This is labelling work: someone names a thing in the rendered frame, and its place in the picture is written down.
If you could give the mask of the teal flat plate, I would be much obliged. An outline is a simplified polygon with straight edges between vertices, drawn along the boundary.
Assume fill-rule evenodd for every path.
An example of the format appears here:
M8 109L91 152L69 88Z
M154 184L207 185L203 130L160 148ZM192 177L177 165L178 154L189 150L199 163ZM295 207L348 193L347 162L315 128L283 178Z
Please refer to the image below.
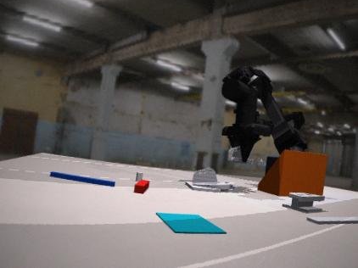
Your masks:
M174 233L188 234L227 234L220 227L213 225L200 215L179 215L156 213Z

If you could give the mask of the blue flat bar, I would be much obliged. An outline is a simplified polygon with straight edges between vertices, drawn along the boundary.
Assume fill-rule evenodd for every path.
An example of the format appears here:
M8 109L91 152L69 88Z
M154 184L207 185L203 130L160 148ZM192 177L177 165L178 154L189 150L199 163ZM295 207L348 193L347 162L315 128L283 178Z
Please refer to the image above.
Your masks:
M96 178L84 177L84 176L73 176L73 175L67 175L65 173L59 173L59 172L50 172L50 174L51 174L50 176L54 176L54 177L60 178L60 179L80 181L80 182L105 185L105 186L110 186L110 187L115 186L115 181L104 181L104 180L98 180Z

